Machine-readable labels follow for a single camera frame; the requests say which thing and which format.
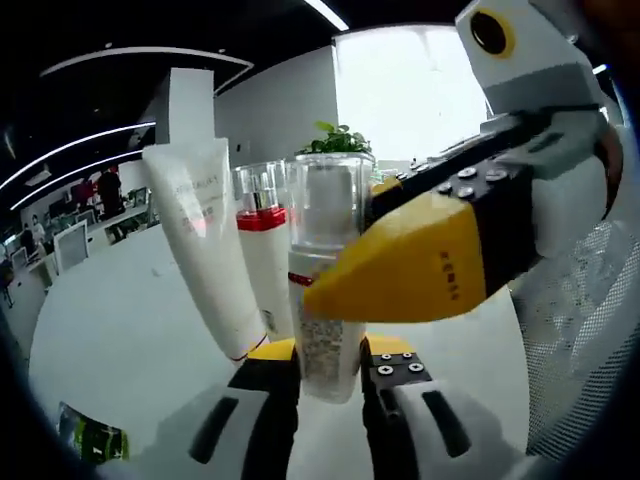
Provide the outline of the person's right hand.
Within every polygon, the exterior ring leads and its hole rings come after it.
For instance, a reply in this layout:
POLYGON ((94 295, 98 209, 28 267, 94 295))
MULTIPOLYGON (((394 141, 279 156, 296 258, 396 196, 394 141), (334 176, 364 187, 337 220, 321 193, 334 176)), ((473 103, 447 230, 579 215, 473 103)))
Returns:
POLYGON ((606 206, 603 219, 611 212, 618 195, 624 170, 624 152, 616 129, 608 123, 595 144, 594 153, 601 161, 607 189, 606 206))

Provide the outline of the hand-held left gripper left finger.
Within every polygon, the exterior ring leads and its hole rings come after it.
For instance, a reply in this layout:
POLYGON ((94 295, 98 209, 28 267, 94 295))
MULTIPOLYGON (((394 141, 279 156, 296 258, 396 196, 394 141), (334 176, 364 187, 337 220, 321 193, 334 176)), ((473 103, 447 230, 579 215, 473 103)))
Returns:
POLYGON ((251 352, 226 384, 199 393, 158 429, 151 479, 284 479, 300 371, 292 338, 251 352))

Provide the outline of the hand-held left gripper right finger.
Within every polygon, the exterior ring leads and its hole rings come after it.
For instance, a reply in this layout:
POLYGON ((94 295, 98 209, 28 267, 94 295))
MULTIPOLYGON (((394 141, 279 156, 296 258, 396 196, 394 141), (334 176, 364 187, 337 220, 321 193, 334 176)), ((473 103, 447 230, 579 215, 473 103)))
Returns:
POLYGON ((507 479, 525 459, 493 412, 433 378, 404 340, 364 338, 360 373, 376 479, 507 479))

